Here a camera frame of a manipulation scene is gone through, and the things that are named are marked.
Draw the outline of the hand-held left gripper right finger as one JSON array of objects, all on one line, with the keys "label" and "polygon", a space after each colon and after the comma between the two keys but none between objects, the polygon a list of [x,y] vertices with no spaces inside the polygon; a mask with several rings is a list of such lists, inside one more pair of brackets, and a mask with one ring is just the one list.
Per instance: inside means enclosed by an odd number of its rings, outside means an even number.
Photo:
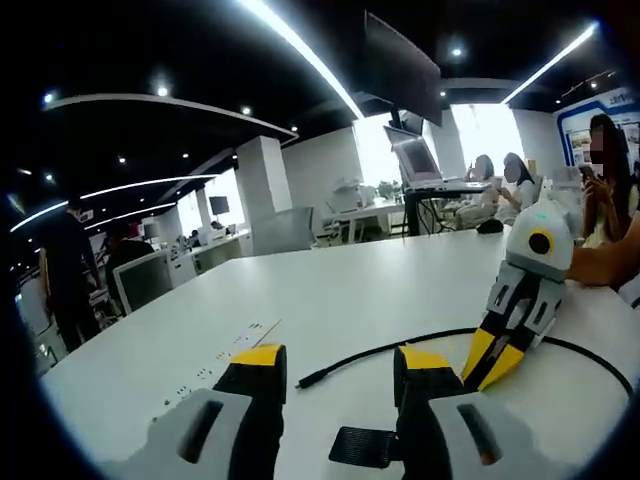
[{"label": "hand-held left gripper right finger", "polygon": [[398,409],[392,458],[406,479],[536,479],[543,455],[529,427],[500,403],[466,390],[448,361],[394,350]]}]

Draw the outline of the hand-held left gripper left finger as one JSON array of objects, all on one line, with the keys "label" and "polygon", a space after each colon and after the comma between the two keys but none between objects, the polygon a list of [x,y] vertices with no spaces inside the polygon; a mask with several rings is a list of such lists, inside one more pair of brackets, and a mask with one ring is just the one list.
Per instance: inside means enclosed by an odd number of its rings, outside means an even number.
[{"label": "hand-held left gripper left finger", "polygon": [[112,477],[272,479],[286,383],[285,346],[239,353],[212,388],[191,393],[154,420],[146,443],[112,464]]}]

